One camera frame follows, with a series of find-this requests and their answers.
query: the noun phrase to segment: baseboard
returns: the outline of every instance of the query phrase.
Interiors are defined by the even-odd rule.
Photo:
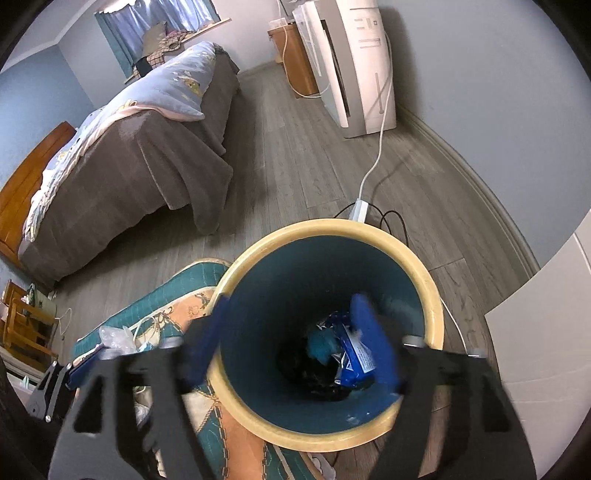
[[[500,238],[506,238],[507,246],[515,251],[515,255],[519,259],[524,273],[528,278],[533,277],[540,270],[540,265],[535,259],[523,234],[519,231],[519,228],[494,192],[479,177],[478,173],[474,171],[468,162],[419,117],[398,103],[396,104],[396,112],[398,119],[414,135],[423,140],[423,144],[430,150],[431,154],[438,160],[451,164],[472,188],[474,194],[484,202],[502,231],[503,235]]]

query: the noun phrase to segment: power cord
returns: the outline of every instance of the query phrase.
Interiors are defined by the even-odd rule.
[[[138,334],[139,334],[139,329],[141,328],[141,326],[142,326],[144,323],[146,323],[146,322],[147,322],[147,321],[149,321],[149,320],[152,320],[152,322],[153,322],[153,324],[154,324],[154,330],[152,331],[152,334],[150,335],[150,337],[149,337],[148,339],[144,340],[144,343],[147,343],[147,342],[149,342],[149,341],[152,339],[152,337],[154,336],[154,334],[156,333],[156,331],[157,331],[158,333],[160,333],[160,324],[159,324],[159,322],[158,322],[158,321],[157,321],[157,320],[154,318],[154,316],[152,316],[152,315],[149,315],[149,316],[147,316],[146,318],[144,318],[144,319],[143,319],[143,320],[142,320],[142,321],[139,323],[139,325],[138,325],[138,326],[135,328],[135,332],[134,332],[134,344],[135,344],[135,341],[136,341],[136,339],[137,339],[137,337],[138,337]]]
[[[64,328],[63,330],[61,329],[61,321],[63,319],[63,317],[65,317],[67,315],[67,313],[70,312],[70,321],[68,322],[68,325],[66,325],[66,328]],[[57,328],[60,331],[60,337],[61,337],[61,341],[63,342],[66,337],[66,330],[70,327],[70,324],[72,323],[72,308],[68,307],[68,309],[64,312],[64,314],[61,317],[56,317],[57,320]]]
[[[348,204],[339,213],[337,213],[333,218],[338,218],[341,215],[341,213],[343,213],[347,208],[350,208],[353,205],[355,205],[355,202]],[[389,213],[395,213],[396,215],[398,215],[398,218],[400,219],[400,222],[402,223],[402,229],[404,230],[404,243],[406,244],[407,247],[409,247],[408,232],[407,232],[407,228],[406,228],[406,223],[404,222],[404,218],[402,218],[402,215],[400,215],[400,213],[398,213],[396,210],[388,210],[386,213],[382,213],[382,210],[379,207],[375,206],[373,203],[369,203],[368,202],[368,205],[370,207],[376,209],[379,212],[379,214],[381,215],[381,218],[379,220],[379,229],[381,230],[382,229],[382,224],[385,223],[386,226],[388,227],[388,232],[392,236],[394,236],[394,235],[392,234],[392,229],[390,228],[390,225],[388,224],[388,221],[386,220],[386,216]],[[462,335],[462,331],[460,330],[460,326],[457,324],[457,321],[454,318],[454,316],[452,314],[452,311],[449,309],[449,307],[447,306],[447,304],[445,303],[445,301],[443,301],[443,298],[441,297],[441,295],[439,295],[439,300],[441,300],[441,304],[446,309],[447,314],[450,316],[450,318],[452,319],[453,324],[456,326],[457,332],[460,334],[460,340],[462,341],[462,345],[464,347],[464,351],[466,353],[468,353],[468,347],[466,345],[466,341],[464,340],[464,336]]]
[[[359,195],[357,196],[358,200],[361,200],[361,195],[363,194],[363,186],[365,185],[365,180],[371,175],[371,173],[375,170],[375,167],[378,166],[379,159],[382,157],[382,143],[384,140],[384,125],[386,124],[386,114],[388,113],[388,105],[390,102],[390,93],[392,93],[392,83],[394,79],[394,71],[392,66],[392,45],[390,44],[390,39],[388,34],[384,31],[384,35],[386,36],[386,43],[388,44],[388,58],[390,59],[390,73],[389,79],[390,83],[388,85],[388,94],[386,95],[386,106],[384,107],[384,115],[382,116],[382,126],[379,129],[379,148],[378,148],[378,156],[375,159],[373,166],[368,170],[368,172],[361,180],[361,185],[359,186]]]
[[[279,0],[277,0],[277,6],[279,7],[279,18],[281,18],[283,13],[281,11],[281,2]],[[297,93],[299,96],[301,96],[303,98],[321,98],[322,94],[330,88],[330,82],[326,86],[326,88],[324,90],[322,90],[318,95],[304,95],[303,93],[298,92],[294,88],[294,86],[291,84],[290,76],[287,74],[287,67],[285,66],[285,51],[287,50],[287,29],[286,29],[285,25],[282,25],[282,27],[283,27],[283,34],[285,35],[285,43],[283,44],[283,53],[281,54],[281,63],[283,65],[283,70],[285,71],[285,77],[287,78],[287,83],[290,84],[291,89],[295,93]]]

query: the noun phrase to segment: trash can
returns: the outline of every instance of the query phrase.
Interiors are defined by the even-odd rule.
[[[341,401],[303,395],[279,372],[279,346],[303,324],[347,311],[365,293],[378,313],[409,335],[443,346],[443,312],[425,266],[404,244],[372,226],[341,219],[296,223],[246,250],[218,284],[238,322],[222,336],[209,370],[232,416],[264,440],[303,452],[353,448],[386,433],[398,395],[380,384]]]

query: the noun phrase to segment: wooden cabinet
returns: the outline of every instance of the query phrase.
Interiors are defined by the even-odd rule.
[[[290,24],[286,25],[285,29],[279,27],[268,31],[280,56],[285,47],[286,33],[287,48],[285,49],[284,67],[289,81],[293,88],[302,95],[314,95],[318,93],[318,86],[296,25]]]

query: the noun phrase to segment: wooden headboard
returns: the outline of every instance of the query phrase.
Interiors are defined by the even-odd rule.
[[[0,191],[0,252],[23,270],[18,260],[22,226],[31,209],[31,197],[41,187],[43,170],[76,133],[68,122],[58,125],[29,153]]]

